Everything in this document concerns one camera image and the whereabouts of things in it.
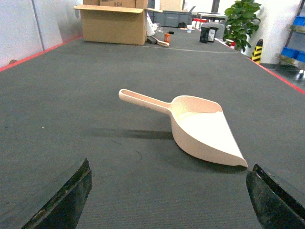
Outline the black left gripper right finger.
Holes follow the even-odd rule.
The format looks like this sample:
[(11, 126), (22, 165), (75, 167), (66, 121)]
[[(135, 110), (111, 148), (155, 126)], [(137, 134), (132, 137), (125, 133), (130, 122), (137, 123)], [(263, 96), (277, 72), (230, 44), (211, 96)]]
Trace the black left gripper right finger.
[(246, 187), (257, 220), (264, 229), (303, 229), (305, 193), (269, 169), (255, 164)]

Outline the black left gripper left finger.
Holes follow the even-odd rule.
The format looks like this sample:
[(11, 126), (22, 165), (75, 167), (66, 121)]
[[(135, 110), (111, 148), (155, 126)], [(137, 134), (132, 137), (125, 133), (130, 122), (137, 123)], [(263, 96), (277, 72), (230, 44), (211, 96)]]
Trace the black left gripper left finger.
[(24, 229), (74, 229), (92, 190), (92, 170), (87, 158), (76, 164), (73, 174)]

